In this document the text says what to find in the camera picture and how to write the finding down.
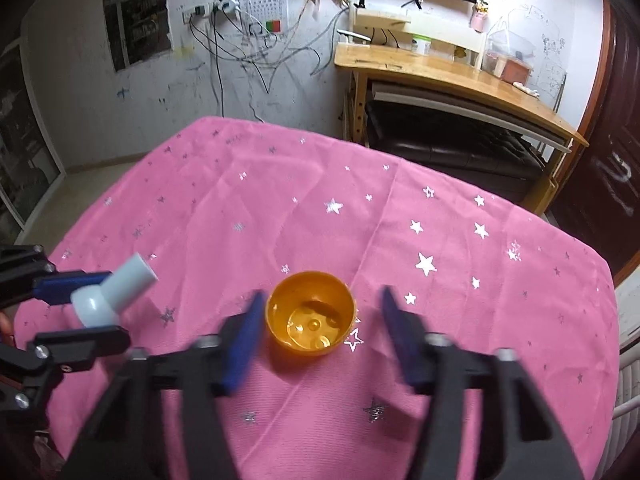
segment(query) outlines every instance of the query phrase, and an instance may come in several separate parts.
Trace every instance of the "glass door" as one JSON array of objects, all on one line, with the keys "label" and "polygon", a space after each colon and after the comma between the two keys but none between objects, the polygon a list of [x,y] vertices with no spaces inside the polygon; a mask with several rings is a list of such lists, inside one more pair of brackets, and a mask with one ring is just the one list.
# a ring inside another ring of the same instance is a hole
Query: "glass door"
[{"label": "glass door", "polygon": [[[24,228],[59,175],[31,108],[15,42],[0,57],[0,238],[14,236],[15,224],[18,233]],[[3,224],[7,213],[14,222]]]}]

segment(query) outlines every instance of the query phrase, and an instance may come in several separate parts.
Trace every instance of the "black leather couch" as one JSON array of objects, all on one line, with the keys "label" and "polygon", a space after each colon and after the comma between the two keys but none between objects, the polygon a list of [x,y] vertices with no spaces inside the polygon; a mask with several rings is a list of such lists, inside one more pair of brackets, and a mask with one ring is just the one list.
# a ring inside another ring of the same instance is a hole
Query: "black leather couch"
[{"label": "black leather couch", "polygon": [[509,130],[405,104],[369,101],[367,136],[374,150],[401,156],[474,184],[513,203],[543,173],[543,161]]}]

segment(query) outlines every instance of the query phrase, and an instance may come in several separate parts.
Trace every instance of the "wooden door frame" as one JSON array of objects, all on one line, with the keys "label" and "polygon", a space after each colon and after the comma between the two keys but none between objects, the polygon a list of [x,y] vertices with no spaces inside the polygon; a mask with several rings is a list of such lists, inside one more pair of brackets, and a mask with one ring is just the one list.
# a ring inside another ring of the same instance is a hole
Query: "wooden door frame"
[{"label": "wooden door frame", "polygon": [[[578,126],[578,133],[580,133],[585,139],[589,140],[593,129],[600,117],[600,111],[602,109],[602,103],[609,87],[609,80],[611,77],[611,71],[613,68],[613,53],[616,46],[616,15],[613,12],[611,3],[609,0],[602,0],[602,44],[600,46],[600,59],[598,60],[598,67],[596,69],[596,77],[593,82],[593,88],[591,89],[591,95],[587,101],[587,107],[582,115],[580,126]],[[558,170],[556,171],[556,181],[559,184],[556,198],[562,191],[562,188],[571,177],[572,173],[582,154],[585,147],[575,146],[571,153],[565,156],[564,160],[560,163]]]}]

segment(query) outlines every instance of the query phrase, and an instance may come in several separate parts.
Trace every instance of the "door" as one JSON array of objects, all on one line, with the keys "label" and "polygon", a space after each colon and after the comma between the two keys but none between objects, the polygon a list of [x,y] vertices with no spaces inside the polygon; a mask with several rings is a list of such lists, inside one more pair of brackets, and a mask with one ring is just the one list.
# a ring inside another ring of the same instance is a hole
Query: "door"
[{"label": "door", "polygon": [[13,243],[60,169],[46,145],[14,42],[0,56],[0,243]]},{"label": "door", "polygon": [[620,17],[612,27],[610,79],[590,146],[551,211],[616,275],[640,250],[640,43]]}]

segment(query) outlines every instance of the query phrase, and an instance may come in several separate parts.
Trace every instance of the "pink tablecloth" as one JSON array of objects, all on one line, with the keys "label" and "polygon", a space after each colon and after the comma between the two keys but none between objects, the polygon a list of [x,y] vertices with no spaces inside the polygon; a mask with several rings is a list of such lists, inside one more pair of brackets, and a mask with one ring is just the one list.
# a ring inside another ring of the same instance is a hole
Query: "pink tablecloth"
[{"label": "pink tablecloth", "polygon": [[[272,290],[287,273],[324,270],[353,291],[358,322],[337,351],[282,371],[263,345],[239,393],[219,401],[244,480],[404,478],[425,400],[398,379],[377,304],[387,283],[463,348],[517,349],[586,478],[596,469],[618,383],[609,269],[497,196],[355,144],[204,118],[91,206],[51,260],[61,270],[114,269],[136,251],[160,281],[122,324],[153,353],[215,332],[252,289]],[[78,322],[71,308],[30,301],[16,325],[24,346]],[[49,416],[63,454],[105,386],[97,366],[55,391]],[[478,398],[467,398],[463,479],[472,477],[479,422]],[[170,396],[167,442],[172,474],[183,479],[177,405]]]}]

